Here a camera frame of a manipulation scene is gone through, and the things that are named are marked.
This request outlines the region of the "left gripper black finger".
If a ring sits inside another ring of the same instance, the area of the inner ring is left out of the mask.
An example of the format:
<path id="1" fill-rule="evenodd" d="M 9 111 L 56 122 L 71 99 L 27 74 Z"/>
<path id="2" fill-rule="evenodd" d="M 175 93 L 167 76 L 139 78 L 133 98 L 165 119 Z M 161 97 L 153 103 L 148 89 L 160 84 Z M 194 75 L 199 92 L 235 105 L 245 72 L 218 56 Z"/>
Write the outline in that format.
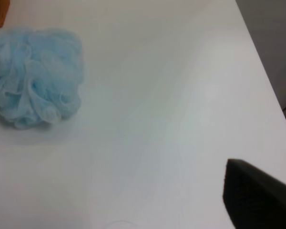
<path id="1" fill-rule="evenodd" d="M 236 229 L 286 229 L 286 184 L 243 160 L 227 161 L 223 201 Z"/>

